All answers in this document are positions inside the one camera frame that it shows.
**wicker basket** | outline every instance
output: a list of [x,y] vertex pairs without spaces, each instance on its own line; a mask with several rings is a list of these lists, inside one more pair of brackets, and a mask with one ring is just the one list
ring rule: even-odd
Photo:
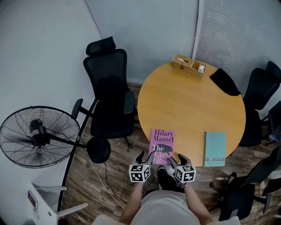
[[[201,72],[199,71],[200,66],[201,68],[205,67],[205,69],[203,69]],[[173,68],[196,78],[202,79],[207,66],[196,60],[177,54],[173,59]]]

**black office chair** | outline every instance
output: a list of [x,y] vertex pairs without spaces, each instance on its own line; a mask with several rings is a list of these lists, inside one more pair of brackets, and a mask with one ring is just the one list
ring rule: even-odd
[[281,101],[277,102],[269,112],[268,116],[263,119],[264,123],[268,123],[268,135],[273,141],[267,143],[265,146],[270,145],[274,142],[281,141]]
[[268,62],[266,69],[253,70],[247,92],[243,98],[246,110],[246,125],[240,146],[259,145],[262,141],[262,125],[257,110],[267,104],[281,83],[281,70],[273,62]]
[[281,150],[276,148],[271,155],[261,160],[251,172],[244,177],[236,177],[233,173],[230,178],[234,179],[228,184],[224,193],[219,192],[223,198],[219,198],[218,204],[210,211],[217,207],[221,208],[219,221],[227,220],[232,216],[238,216],[244,219],[249,216],[253,201],[256,200],[264,204],[263,212],[265,213],[269,207],[271,195],[261,198],[255,196],[254,183],[261,183],[281,164]]
[[264,188],[262,196],[267,196],[268,194],[278,191],[279,189],[281,189],[281,178],[271,179]]
[[129,91],[126,79],[127,54],[115,49],[112,37],[90,43],[86,48],[89,55],[83,65],[91,80],[95,93],[94,113],[84,109],[82,99],[76,102],[77,110],[92,117],[90,132],[100,138],[125,138],[128,149],[132,145],[127,136],[133,132],[136,114],[134,93]]

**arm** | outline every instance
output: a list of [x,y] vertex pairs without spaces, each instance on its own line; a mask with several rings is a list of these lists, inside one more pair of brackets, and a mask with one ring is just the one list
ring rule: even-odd
[[184,192],[188,207],[190,211],[193,212],[198,218],[200,224],[206,225],[210,222],[213,222],[211,214],[201,202],[195,190],[189,184],[184,187]]
[[137,212],[139,211],[139,209],[141,207],[141,197],[142,197],[143,186],[144,186],[144,183],[135,184],[131,197],[130,197],[130,200],[129,200],[128,204],[126,205],[126,208],[119,219],[120,223],[129,225],[132,222],[135,215],[137,214]]

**black and white marker cube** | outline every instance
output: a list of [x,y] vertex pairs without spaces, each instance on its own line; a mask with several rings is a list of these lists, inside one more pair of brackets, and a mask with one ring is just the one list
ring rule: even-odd
[[178,166],[176,169],[175,177],[181,183],[193,182],[195,180],[196,169],[192,165]]
[[130,165],[129,174],[132,182],[145,182],[150,176],[149,165]]

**gray shirt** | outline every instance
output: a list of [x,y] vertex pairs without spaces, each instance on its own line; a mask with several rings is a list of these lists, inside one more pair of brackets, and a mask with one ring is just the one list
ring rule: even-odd
[[[94,225],[120,225],[112,219],[99,216]],[[149,193],[141,201],[132,225],[200,225],[198,218],[188,209],[185,194],[158,190]],[[240,225],[238,217],[208,225]]]

